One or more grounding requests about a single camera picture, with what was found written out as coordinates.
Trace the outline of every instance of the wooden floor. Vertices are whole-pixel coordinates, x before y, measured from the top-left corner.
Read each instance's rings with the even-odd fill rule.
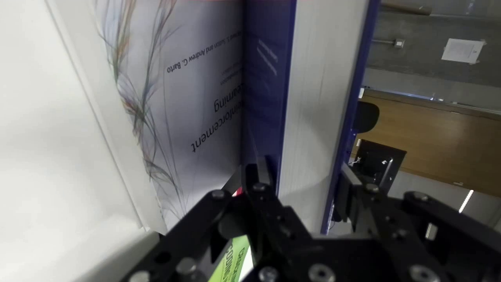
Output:
[[[362,140],[407,151],[403,169],[501,198],[501,118],[367,93],[381,110]]]

